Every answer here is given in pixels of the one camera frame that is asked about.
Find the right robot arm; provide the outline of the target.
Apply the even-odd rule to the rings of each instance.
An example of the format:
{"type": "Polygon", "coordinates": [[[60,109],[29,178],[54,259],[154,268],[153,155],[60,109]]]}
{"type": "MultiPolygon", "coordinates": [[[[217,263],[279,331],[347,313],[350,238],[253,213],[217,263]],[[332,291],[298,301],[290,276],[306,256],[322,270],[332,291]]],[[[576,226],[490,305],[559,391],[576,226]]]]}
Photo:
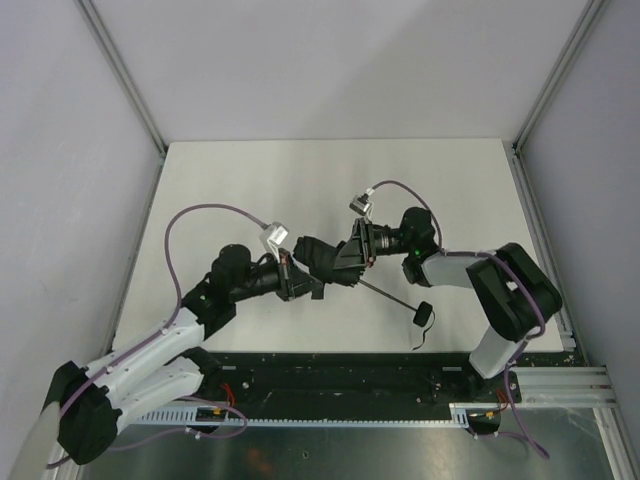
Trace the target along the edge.
{"type": "Polygon", "coordinates": [[[407,209],[396,228],[358,218],[350,238],[329,257],[328,279],[353,284],[378,257],[402,255],[410,284],[473,290],[489,326],[468,361],[478,376],[493,378],[515,362],[527,343],[544,335],[547,322],[563,306],[561,294],[518,243],[489,252],[458,252],[440,247],[435,236],[431,212],[423,207],[407,209]]]}

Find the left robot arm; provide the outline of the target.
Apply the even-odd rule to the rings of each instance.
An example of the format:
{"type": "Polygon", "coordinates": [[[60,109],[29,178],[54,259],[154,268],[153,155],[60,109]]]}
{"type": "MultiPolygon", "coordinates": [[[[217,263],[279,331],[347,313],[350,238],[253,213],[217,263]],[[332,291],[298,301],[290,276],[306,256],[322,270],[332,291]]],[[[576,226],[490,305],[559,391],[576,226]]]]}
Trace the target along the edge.
{"type": "Polygon", "coordinates": [[[285,249],[254,261],[247,247],[225,246],[164,323],[86,366],[69,361],[55,371],[45,402],[60,406],[66,460],[92,462],[133,420],[195,394],[211,370],[201,346],[235,317],[237,302],[265,294],[291,301],[321,288],[285,249]]]}

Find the black folding umbrella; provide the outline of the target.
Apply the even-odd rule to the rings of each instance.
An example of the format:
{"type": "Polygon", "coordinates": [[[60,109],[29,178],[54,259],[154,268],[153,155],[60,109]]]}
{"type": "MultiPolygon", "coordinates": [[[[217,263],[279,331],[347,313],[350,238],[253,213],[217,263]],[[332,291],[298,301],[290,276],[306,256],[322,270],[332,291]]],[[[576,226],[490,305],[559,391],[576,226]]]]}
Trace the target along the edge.
{"type": "Polygon", "coordinates": [[[412,351],[420,350],[427,340],[430,330],[436,322],[436,312],[434,307],[425,301],[418,306],[413,306],[404,300],[392,295],[391,293],[374,286],[370,282],[362,279],[364,271],[337,271],[333,269],[336,257],[337,247],[331,246],[326,242],[311,236],[299,237],[294,247],[294,258],[301,264],[305,265],[309,273],[323,282],[324,284],[337,284],[345,287],[354,287],[362,285],[365,288],[375,292],[376,294],[395,302],[402,307],[413,312],[413,323],[422,329],[420,342],[411,348],[412,351]]]}

